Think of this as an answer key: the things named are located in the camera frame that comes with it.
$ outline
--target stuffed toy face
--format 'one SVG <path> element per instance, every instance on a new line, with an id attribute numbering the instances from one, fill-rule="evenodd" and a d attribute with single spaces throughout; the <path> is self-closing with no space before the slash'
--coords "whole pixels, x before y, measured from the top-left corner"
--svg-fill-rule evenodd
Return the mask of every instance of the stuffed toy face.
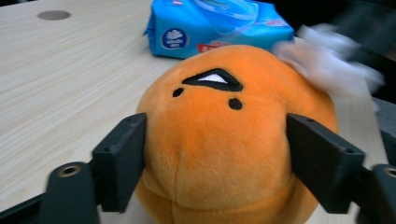
<path id="1" fill-rule="evenodd" d="M 290 168 L 286 117 L 336 132 L 331 98 L 263 49 L 230 46 L 157 79 L 136 188 L 158 223 L 304 223 L 317 201 Z"/>

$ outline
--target black eye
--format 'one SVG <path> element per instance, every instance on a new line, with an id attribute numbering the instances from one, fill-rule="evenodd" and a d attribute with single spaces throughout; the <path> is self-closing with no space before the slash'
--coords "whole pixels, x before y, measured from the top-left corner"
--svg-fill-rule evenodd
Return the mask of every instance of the black eye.
<path id="1" fill-rule="evenodd" d="M 178 97 L 179 95 L 181 95 L 181 93 L 183 93 L 183 88 L 178 88 L 177 90 L 174 91 L 174 93 L 172 94 L 173 97 Z"/>
<path id="2" fill-rule="evenodd" d="M 229 106 L 231 109 L 234 109 L 234 110 L 240 110 L 240 109 L 242 109 L 242 103 L 241 103 L 238 99 L 236 99 L 236 98 L 230 99 L 230 100 L 228 101 L 228 106 Z"/>

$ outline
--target wet wipes package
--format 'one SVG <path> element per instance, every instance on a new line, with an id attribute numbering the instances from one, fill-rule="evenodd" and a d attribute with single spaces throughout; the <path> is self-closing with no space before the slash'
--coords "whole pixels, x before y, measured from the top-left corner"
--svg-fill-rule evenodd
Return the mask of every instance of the wet wipes package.
<path id="1" fill-rule="evenodd" d="M 271 50 L 294 30 L 274 5 L 250 0 L 154 0 L 146 34 L 154 55 L 185 59 L 226 45 Z"/>

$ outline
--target wooden table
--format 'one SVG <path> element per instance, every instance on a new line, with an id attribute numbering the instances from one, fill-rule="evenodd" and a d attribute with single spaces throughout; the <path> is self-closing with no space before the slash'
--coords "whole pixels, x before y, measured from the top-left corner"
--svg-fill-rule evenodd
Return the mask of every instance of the wooden table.
<path id="1" fill-rule="evenodd" d="M 0 7 L 0 211 L 44 191 L 48 174 L 134 113 L 146 87 L 180 60 L 153 57 L 150 1 L 40 0 Z M 41 14 L 61 10 L 68 12 Z M 385 162 L 370 97 L 335 99 L 341 135 Z M 103 223 L 151 223 L 133 198 Z M 353 223 L 319 207 L 309 223 Z"/>

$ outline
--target white teeth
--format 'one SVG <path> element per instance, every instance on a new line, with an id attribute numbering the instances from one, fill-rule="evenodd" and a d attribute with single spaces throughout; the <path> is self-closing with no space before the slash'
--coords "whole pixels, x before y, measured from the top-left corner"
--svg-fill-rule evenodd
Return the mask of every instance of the white teeth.
<path id="1" fill-rule="evenodd" d="M 226 80 L 224 80 L 224 78 L 222 78 L 218 74 L 211 74 L 207 77 L 201 77 L 198 79 L 198 81 L 213 81 L 213 82 L 221 82 L 221 83 L 228 84 L 228 82 Z"/>

